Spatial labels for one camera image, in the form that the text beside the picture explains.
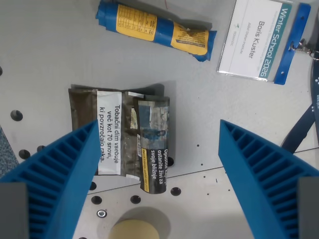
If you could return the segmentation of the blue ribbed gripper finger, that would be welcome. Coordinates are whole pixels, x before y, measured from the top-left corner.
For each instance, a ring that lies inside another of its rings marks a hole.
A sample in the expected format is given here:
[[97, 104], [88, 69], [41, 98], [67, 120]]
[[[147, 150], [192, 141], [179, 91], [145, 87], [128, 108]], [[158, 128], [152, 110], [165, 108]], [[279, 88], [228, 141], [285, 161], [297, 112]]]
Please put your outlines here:
[[256, 239], [299, 238], [297, 184], [319, 171], [278, 145], [225, 120], [218, 156]]
[[26, 184], [31, 239], [73, 237], [98, 162], [95, 120], [46, 146], [0, 179]]

